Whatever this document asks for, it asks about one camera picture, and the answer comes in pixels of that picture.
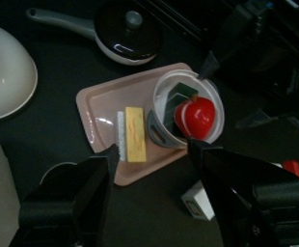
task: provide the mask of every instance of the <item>dark surface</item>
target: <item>dark surface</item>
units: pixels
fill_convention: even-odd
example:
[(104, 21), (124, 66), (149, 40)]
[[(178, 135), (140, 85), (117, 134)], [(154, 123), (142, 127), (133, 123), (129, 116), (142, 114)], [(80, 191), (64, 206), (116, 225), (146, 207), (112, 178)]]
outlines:
[[(182, 62), (192, 70), (201, 66), (202, 51), (164, 25), (157, 57), (146, 65), (132, 68), (110, 61), (92, 41), (30, 22), (24, 14), (33, 7), (93, 18), (102, 2), (0, 1), (0, 27), (18, 39), (38, 70), (38, 85), (29, 104), (0, 121), (0, 144), (21, 199), (52, 166), (64, 161), (81, 162), (93, 153), (74, 102), (81, 89), (173, 63)], [(280, 120), (236, 130), (236, 121), (265, 101), (259, 96), (235, 92), (228, 81), (220, 83), (213, 79), (213, 82), (225, 108), (224, 130), (216, 144), (269, 162), (299, 160), (299, 127), (289, 120)], [(104, 246), (221, 246), (214, 220), (194, 220), (180, 200), (196, 181), (192, 164), (184, 157), (129, 186), (116, 186)]]

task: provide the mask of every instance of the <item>yellow sponge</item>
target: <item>yellow sponge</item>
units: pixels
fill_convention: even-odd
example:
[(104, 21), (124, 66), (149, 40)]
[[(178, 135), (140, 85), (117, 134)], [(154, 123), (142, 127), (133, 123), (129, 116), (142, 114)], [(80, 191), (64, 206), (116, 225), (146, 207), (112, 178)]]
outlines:
[(126, 161), (145, 162), (142, 108), (125, 107)]

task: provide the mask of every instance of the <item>saucepan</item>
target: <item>saucepan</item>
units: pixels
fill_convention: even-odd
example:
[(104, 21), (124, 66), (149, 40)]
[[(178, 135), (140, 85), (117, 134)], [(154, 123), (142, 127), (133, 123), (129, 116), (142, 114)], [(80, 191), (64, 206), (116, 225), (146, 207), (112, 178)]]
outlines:
[(161, 46), (161, 30), (154, 17), (133, 1), (109, 1), (93, 20), (30, 8), (36, 22), (64, 28), (93, 40), (102, 53), (117, 63), (137, 66), (149, 62)]

